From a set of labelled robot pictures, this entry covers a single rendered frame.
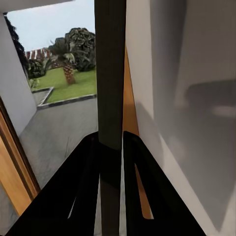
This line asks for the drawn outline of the poster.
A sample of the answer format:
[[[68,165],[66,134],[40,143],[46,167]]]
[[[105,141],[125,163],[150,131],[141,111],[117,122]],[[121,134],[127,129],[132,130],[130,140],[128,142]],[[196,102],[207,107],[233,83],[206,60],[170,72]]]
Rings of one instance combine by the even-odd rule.
[[[102,236],[119,236],[126,0],[94,0]]]

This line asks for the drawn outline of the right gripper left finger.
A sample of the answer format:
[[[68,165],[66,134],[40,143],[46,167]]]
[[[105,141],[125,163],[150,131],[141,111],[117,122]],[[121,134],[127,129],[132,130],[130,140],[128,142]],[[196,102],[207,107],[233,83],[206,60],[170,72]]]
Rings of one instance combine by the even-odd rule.
[[[5,236],[93,236],[100,151],[85,136]]]

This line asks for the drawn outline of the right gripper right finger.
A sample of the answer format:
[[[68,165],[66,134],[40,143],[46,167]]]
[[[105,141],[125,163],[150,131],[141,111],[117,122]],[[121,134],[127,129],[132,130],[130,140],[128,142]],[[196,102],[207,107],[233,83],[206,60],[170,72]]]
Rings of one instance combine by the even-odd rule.
[[[123,132],[127,236],[206,236],[140,138]],[[137,165],[153,219],[143,217]]]

